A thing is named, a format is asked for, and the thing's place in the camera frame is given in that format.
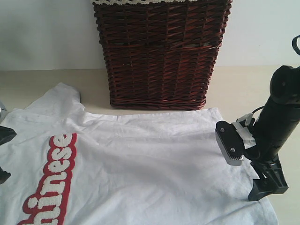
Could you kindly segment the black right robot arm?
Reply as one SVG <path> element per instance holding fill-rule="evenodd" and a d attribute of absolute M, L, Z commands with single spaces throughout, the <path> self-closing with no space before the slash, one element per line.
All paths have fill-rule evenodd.
<path fill-rule="evenodd" d="M 300 121 L 300 69 L 281 66 L 270 82 L 270 97 L 253 125 L 256 145 L 247 151 L 259 176 L 253 180 L 249 201 L 283 194 L 285 181 L 278 152 Z"/>

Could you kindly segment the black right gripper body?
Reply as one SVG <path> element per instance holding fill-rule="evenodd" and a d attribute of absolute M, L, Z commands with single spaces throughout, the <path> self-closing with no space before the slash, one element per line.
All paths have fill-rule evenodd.
<path fill-rule="evenodd" d="M 250 159 L 273 160 L 300 121 L 300 105 L 282 105 L 269 98 L 252 132 L 256 145 L 246 150 Z"/>

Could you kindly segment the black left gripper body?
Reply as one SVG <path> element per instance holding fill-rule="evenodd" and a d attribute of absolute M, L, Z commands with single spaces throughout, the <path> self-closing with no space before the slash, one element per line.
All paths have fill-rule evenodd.
<path fill-rule="evenodd" d="M 0 145 L 6 144 L 13 140 L 17 133 L 12 129 L 8 127 L 0 127 Z M 0 183 L 3 184 L 9 177 L 11 176 L 11 173 L 4 171 L 2 168 L 0 168 Z"/>

